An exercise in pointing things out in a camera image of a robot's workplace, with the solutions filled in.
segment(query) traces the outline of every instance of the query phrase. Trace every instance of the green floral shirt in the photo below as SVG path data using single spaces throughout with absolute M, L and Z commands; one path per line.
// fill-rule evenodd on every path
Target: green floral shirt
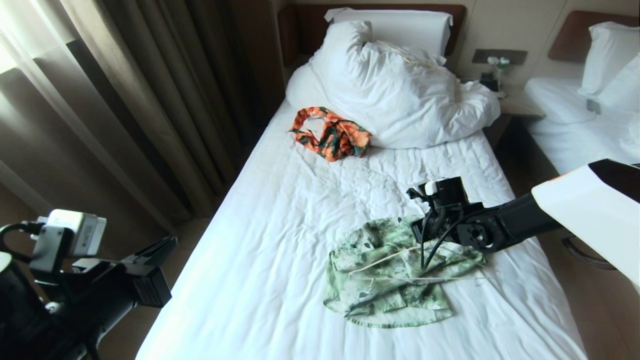
M 484 263 L 484 256 L 446 241 L 423 271 L 420 249 L 407 250 L 417 246 L 410 227 L 416 219 L 373 220 L 345 234 L 329 253 L 324 305 L 350 322 L 368 327 L 418 326 L 452 316 L 438 283 Z M 425 257 L 435 242 L 424 244 Z M 398 252 L 398 256 L 353 272 Z M 418 277 L 427 279 L 408 279 Z

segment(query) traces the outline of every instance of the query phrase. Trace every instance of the orange floral garment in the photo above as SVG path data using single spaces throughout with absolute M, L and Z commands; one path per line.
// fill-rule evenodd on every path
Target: orange floral garment
M 316 139 L 311 132 L 301 130 L 305 120 L 312 117 L 326 119 L 320 140 Z M 349 155 L 361 158 L 371 144 L 370 132 L 322 106 L 298 111 L 289 131 L 296 134 L 297 142 L 318 153 L 327 161 L 336 161 Z

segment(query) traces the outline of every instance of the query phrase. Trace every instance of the black cable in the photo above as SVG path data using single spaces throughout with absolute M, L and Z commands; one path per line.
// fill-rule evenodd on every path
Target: black cable
M 9 249 L 9 247 L 4 242 L 4 236 L 7 233 L 10 233 L 11 231 L 15 231 L 15 230 L 19 230 L 19 231 L 22 231 L 28 234 L 33 234 L 33 235 L 40 234 L 40 230 L 42 230 L 42 227 L 44 225 L 45 224 L 42 222 L 23 221 L 20 224 L 10 224 L 10 225 L 3 226 L 2 228 L 0 228 L 0 251 L 11 254 L 11 256 L 17 261 L 21 261 L 27 264 L 30 263 L 31 258 L 29 256 L 21 254 L 19 252 L 15 252 L 12 249 Z
M 451 233 L 451 231 L 453 231 L 456 228 L 456 226 L 460 225 L 461 222 L 465 221 L 466 219 L 468 219 L 470 217 L 482 215 L 482 214 L 487 213 L 487 212 L 489 212 L 491 210 L 494 210 L 494 209 L 493 208 L 487 208 L 487 209 L 478 210 L 478 211 L 476 211 L 474 213 L 471 213 L 471 214 L 469 214 L 467 216 L 464 216 L 464 217 L 461 217 L 461 218 L 457 219 L 453 224 L 451 224 L 451 226 L 449 226 L 449 228 L 446 229 L 444 231 L 444 233 L 442 233 L 442 235 L 440 236 L 440 238 L 438 239 L 436 244 L 431 248 L 431 252 L 429 253 L 429 256 L 427 257 L 427 261 L 425 261 L 424 266 L 422 267 L 422 269 L 424 270 L 429 266 L 429 263 L 431 262 L 431 259 L 436 254 L 436 251 L 438 250 L 438 248 L 440 247 L 440 245 L 442 244 L 444 239 Z
M 583 253 L 580 249 L 578 249 L 572 242 L 569 240 L 570 238 L 576 238 L 577 236 L 574 234 L 570 234 L 562 238 L 562 244 L 569 251 L 569 254 L 573 255 L 578 261 L 581 263 L 585 263 L 591 266 L 595 266 L 597 268 L 601 268 L 603 270 L 617 270 L 615 266 L 611 265 L 605 259 L 594 258 L 593 256 L 589 256 Z
M 422 268 L 424 268 L 424 230 L 427 228 L 432 214 L 433 211 L 429 211 L 422 219 L 422 234 L 420 234 L 420 266 L 422 266 Z
M 23 231 L 25 229 L 27 229 L 27 224 L 10 224 L 2 226 L 2 228 L 0 229 L 0 251 L 8 252 L 15 260 L 28 264 L 29 262 L 31 262 L 31 258 L 29 256 L 9 249 L 9 247 L 6 246 L 6 243 L 4 242 L 4 236 L 7 233 L 15 230 Z

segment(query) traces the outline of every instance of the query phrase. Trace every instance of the white bedsheet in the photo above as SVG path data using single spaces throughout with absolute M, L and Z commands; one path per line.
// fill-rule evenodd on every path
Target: white bedsheet
M 370 148 L 329 163 L 286 131 L 283 103 L 196 246 L 137 359 L 585 359 L 566 297 L 537 240 L 444 284 L 455 315 L 370 329 L 323 304 L 340 234 L 420 214 L 415 183 L 462 176 L 471 201 L 513 198 L 482 132 L 429 149 Z
M 595 115 L 579 88 L 580 80 L 534 78 L 524 89 L 547 114 L 528 123 L 527 130 L 558 174 L 604 158 L 640 163 L 638 114 L 603 109 Z

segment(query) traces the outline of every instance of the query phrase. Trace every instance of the headboard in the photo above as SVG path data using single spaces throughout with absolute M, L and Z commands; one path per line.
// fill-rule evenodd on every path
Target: headboard
M 547 56 L 551 60 L 584 63 L 591 47 L 589 27 L 607 21 L 617 22 L 626 26 L 640 26 L 639 17 L 574 11 L 567 15 Z
M 322 46 L 329 24 L 324 19 L 327 10 L 335 8 L 428 10 L 445 12 L 453 16 L 451 36 L 445 55 L 451 55 L 460 35 L 466 8 L 448 4 L 290 4 L 278 13 L 282 61 L 285 66 L 294 63 L 299 54 L 313 55 Z

